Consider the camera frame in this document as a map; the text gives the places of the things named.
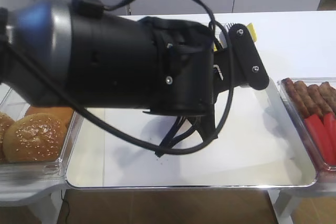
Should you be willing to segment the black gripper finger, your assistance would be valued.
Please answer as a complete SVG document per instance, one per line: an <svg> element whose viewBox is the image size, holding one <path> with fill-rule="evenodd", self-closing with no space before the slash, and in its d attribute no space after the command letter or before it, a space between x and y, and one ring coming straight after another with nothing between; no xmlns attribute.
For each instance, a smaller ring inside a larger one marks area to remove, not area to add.
<svg viewBox="0 0 336 224"><path fill-rule="evenodd" d="M243 24L233 24L228 34L238 67L239 85L248 85L255 90L266 89L269 76L248 28Z"/></svg>

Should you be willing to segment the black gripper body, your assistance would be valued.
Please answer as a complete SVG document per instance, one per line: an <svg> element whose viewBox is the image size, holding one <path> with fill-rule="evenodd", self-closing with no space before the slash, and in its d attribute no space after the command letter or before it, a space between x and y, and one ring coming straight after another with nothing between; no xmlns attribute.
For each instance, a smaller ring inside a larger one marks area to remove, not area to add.
<svg viewBox="0 0 336 224"><path fill-rule="evenodd" d="M218 137L214 104L230 81L216 77L231 62L210 28L189 20L145 17L138 24L151 38L152 54L138 50L138 69L147 80L139 91L138 108L151 114L177 116L165 140L183 140L197 131L203 140Z"/></svg>

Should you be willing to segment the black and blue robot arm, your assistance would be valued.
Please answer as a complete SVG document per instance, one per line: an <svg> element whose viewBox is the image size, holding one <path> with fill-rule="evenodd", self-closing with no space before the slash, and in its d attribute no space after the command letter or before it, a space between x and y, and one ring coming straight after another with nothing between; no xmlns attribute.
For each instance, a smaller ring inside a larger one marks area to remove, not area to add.
<svg viewBox="0 0 336 224"><path fill-rule="evenodd" d="M1 9L1 82L31 105L67 106L15 57L20 52L87 108L144 109L201 116L202 137L214 129L219 93L269 77L247 28L234 24L231 46L213 52L213 33L190 20L105 14L98 0L41 0Z"/></svg>

